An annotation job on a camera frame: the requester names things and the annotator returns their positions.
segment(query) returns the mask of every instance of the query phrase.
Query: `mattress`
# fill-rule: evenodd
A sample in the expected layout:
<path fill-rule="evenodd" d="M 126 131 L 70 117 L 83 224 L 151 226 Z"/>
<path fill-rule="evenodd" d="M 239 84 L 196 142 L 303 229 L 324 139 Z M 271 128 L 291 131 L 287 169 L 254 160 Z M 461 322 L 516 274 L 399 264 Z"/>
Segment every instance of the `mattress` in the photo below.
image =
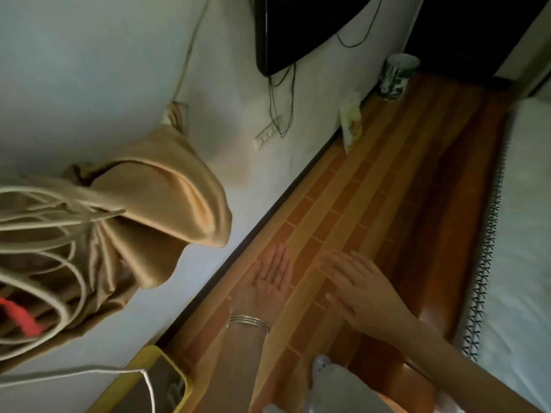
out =
<path fill-rule="evenodd" d="M 461 333 L 463 353 L 551 412 L 551 104 L 509 121 Z"/>

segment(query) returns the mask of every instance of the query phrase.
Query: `black door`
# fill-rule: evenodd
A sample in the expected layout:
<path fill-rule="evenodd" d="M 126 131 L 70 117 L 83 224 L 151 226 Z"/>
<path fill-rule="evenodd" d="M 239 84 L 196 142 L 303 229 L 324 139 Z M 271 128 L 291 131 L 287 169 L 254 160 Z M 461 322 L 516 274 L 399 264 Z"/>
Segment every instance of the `black door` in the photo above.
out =
<path fill-rule="evenodd" d="M 425 0 L 406 52 L 424 69 L 487 82 L 548 0 Z"/>

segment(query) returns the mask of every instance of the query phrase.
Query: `patterned bed edging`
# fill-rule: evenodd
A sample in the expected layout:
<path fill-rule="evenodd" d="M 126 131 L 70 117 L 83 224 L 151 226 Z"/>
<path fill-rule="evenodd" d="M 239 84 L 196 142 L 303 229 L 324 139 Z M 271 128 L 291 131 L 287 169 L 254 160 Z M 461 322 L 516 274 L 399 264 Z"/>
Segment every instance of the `patterned bed edging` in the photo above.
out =
<path fill-rule="evenodd" d="M 469 299 L 467 321 L 461 344 L 463 354 L 475 362 L 478 360 L 480 332 L 482 329 L 482 320 L 484 318 L 484 302 L 486 300 L 486 290 L 488 287 L 490 267 L 492 265 L 496 227 L 498 225 L 501 192 L 505 174 L 505 161 L 507 158 L 507 148 L 509 146 L 509 134 L 510 130 L 506 130 L 502 151 L 499 156 L 499 164 L 494 176 L 489 201 L 491 205 L 486 217 L 482 249 L 480 250 L 479 262 L 476 266 L 476 272 L 474 273 L 474 285 L 471 292 L 471 298 Z"/>

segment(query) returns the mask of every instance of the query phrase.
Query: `person's left hand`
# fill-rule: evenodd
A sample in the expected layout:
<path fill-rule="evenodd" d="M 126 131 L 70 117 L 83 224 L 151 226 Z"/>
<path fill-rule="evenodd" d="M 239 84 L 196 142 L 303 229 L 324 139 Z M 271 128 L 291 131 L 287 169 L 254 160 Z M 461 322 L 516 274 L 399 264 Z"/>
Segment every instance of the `person's left hand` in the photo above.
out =
<path fill-rule="evenodd" d="M 281 314 L 293 276 L 293 261 L 282 243 L 273 245 L 263 261 L 254 262 L 243 276 L 231 302 L 231 315 L 247 315 L 270 326 Z"/>

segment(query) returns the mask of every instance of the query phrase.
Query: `green and white bucket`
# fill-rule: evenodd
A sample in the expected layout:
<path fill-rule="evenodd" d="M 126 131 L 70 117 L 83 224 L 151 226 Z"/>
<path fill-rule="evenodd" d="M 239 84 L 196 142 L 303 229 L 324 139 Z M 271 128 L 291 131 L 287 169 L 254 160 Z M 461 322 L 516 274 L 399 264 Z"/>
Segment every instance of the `green and white bucket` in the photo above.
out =
<path fill-rule="evenodd" d="M 402 97 L 420 63 L 419 58 L 406 53 L 395 53 L 386 58 L 377 86 L 377 92 L 382 99 L 394 101 Z"/>

